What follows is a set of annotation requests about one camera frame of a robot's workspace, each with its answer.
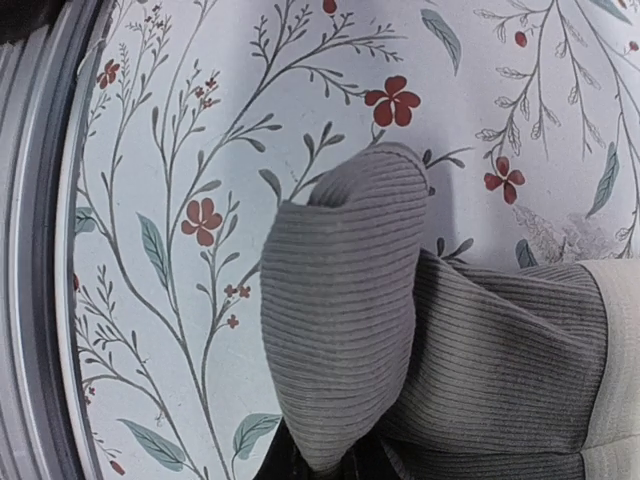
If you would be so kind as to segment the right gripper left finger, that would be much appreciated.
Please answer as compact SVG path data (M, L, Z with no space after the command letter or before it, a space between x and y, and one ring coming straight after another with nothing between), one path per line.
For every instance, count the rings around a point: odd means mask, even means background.
M310 470L285 422L280 422L254 480L308 480Z

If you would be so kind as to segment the grey underwear cream waistband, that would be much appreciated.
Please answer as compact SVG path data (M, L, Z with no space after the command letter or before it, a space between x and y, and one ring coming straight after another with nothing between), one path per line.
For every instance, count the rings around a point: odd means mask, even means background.
M445 261L427 205L419 156L381 143L275 216L262 340L309 479L367 434L400 479L637 478L638 261Z

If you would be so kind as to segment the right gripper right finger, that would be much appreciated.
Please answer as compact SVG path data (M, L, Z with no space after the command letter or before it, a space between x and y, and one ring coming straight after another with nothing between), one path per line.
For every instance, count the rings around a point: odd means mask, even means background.
M343 456L340 465L343 480L399 480L380 439L367 434Z

